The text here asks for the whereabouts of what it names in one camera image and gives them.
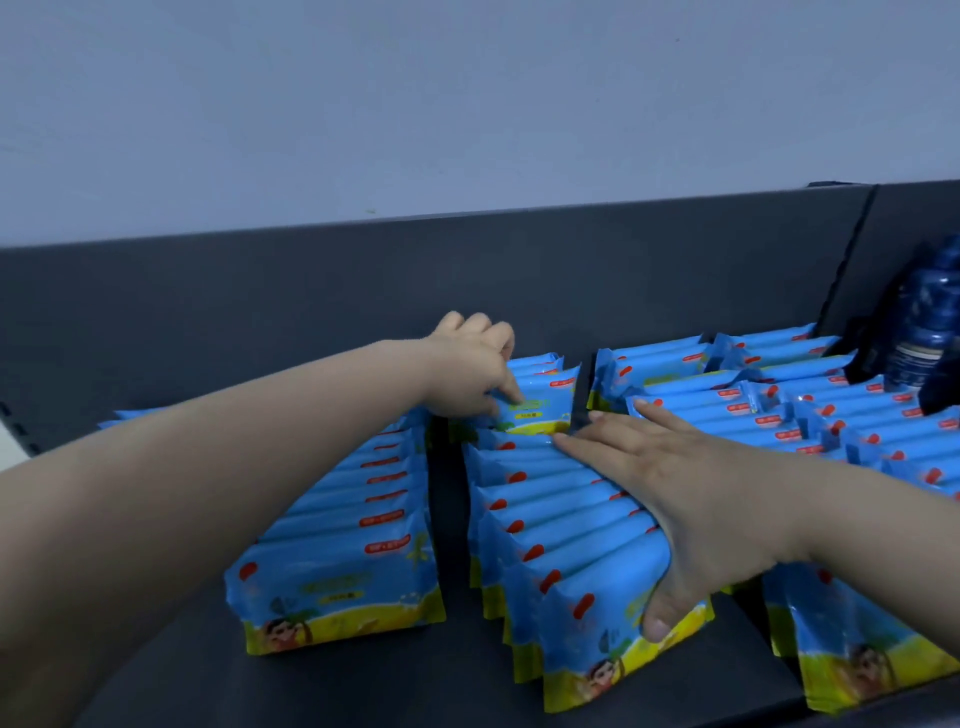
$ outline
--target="hand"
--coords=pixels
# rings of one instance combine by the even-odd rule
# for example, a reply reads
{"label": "hand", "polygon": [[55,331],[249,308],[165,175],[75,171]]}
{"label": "hand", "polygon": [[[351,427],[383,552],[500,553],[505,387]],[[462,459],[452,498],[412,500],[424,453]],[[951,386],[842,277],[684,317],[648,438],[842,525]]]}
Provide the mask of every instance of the hand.
{"label": "hand", "polygon": [[819,484],[848,466],[740,445],[634,404],[645,420],[594,411],[590,425],[554,442],[630,492],[663,528],[673,556],[643,618],[644,637],[658,643],[723,587],[809,560],[810,504]]}
{"label": "hand", "polygon": [[484,313],[474,313],[464,321],[459,313],[450,311],[420,342],[427,350],[430,367],[424,404],[435,415],[496,415],[496,400],[490,396],[494,389],[512,402],[523,401],[507,368],[514,352],[510,324],[492,324]]}

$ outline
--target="cartoon character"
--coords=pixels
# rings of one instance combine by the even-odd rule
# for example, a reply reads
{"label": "cartoon character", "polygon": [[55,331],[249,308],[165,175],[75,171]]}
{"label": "cartoon character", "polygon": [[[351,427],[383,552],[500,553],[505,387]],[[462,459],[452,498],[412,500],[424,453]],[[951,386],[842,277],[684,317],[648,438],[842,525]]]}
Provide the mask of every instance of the cartoon character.
{"label": "cartoon character", "polygon": [[271,619],[263,625],[263,637],[271,652],[282,652],[299,647],[297,637],[302,631],[302,625],[294,624],[283,617]]}
{"label": "cartoon character", "polygon": [[845,682],[859,700],[870,700],[897,688],[890,658],[868,644],[851,647],[842,671]]}
{"label": "cartoon character", "polygon": [[591,667],[587,673],[587,685],[590,691],[590,698],[592,699],[598,695],[602,695],[612,688],[613,684],[623,676],[623,672],[623,663],[619,658],[617,658],[615,662],[604,658]]}

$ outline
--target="dark gray panel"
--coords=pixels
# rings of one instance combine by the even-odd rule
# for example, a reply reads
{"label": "dark gray panel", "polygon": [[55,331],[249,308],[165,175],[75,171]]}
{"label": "dark gray panel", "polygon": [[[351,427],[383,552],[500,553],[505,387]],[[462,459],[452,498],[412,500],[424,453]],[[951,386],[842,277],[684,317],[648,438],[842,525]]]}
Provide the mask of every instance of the dark gray panel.
{"label": "dark gray panel", "polygon": [[813,321],[869,189],[0,250],[0,401],[48,449],[449,308],[586,369],[603,346]]}
{"label": "dark gray panel", "polygon": [[841,334],[850,318],[869,315],[918,243],[958,231],[960,181],[881,185],[856,236],[821,331]]}
{"label": "dark gray panel", "polygon": [[514,685],[502,623],[467,587],[467,484],[459,452],[431,453],[431,512],[447,622],[275,657],[244,653],[211,585],[118,672],[76,728],[633,726],[685,728],[758,712],[802,714],[790,671],[726,596],[717,619],[603,698],[543,712],[541,682]]}

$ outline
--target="bottle label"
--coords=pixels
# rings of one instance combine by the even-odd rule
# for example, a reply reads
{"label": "bottle label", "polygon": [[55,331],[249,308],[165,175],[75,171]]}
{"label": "bottle label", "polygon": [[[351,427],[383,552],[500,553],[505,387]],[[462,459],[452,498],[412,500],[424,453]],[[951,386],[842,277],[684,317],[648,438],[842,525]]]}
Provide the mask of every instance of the bottle label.
{"label": "bottle label", "polygon": [[908,389],[920,389],[933,374],[943,355],[942,349],[897,344],[887,359],[886,379]]}

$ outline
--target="person's left hand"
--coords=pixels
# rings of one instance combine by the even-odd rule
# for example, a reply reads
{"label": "person's left hand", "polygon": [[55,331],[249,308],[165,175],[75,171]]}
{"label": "person's left hand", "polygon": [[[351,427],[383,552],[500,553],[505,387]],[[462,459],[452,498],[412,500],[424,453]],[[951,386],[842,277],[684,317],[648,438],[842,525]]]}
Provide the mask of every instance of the person's left hand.
{"label": "person's left hand", "polygon": [[424,405],[440,417],[496,415],[499,390],[508,400],[523,401],[513,373],[507,368],[514,352],[514,330],[493,324],[485,313],[468,319],[450,311],[419,345],[429,362]]}

